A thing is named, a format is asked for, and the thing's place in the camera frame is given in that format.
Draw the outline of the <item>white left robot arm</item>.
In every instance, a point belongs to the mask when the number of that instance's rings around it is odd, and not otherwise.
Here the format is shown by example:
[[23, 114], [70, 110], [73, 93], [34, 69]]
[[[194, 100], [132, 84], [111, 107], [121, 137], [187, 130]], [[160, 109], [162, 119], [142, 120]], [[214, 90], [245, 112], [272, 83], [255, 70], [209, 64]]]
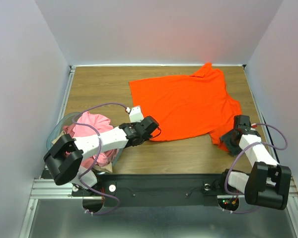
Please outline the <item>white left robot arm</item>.
[[123, 123], [100, 134], [74, 138], [65, 134], [43, 160], [56, 185], [77, 184], [89, 195], [96, 195], [101, 184], [92, 170], [82, 166], [82, 162], [103, 152], [141, 145], [151, 139], [158, 128], [158, 122], [147, 116], [140, 122]]

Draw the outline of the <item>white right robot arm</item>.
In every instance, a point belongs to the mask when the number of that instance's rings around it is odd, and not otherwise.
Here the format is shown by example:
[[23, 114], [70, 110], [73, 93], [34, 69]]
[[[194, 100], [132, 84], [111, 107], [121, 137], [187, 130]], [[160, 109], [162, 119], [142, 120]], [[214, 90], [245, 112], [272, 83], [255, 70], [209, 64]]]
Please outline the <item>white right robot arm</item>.
[[247, 175], [230, 167], [222, 173], [219, 189], [233, 196], [244, 195], [249, 205], [284, 210], [288, 203], [291, 169], [280, 165], [270, 155], [266, 149], [269, 144], [262, 141], [256, 127], [249, 116], [237, 115], [233, 129], [220, 138], [236, 160], [246, 155], [252, 170]]

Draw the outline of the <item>orange t shirt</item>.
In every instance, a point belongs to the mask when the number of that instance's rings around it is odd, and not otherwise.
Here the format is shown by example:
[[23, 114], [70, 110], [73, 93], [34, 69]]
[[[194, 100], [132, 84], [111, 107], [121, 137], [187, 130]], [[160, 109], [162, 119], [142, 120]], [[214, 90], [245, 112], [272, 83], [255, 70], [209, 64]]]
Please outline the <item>orange t shirt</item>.
[[129, 86], [134, 106], [159, 123], [161, 132], [154, 132], [152, 141], [208, 134], [214, 145], [228, 150], [220, 137], [233, 129], [234, 117], [242, 110], [226, 90], [224, 73], [211, 63], [191, 75], [141, 79]]

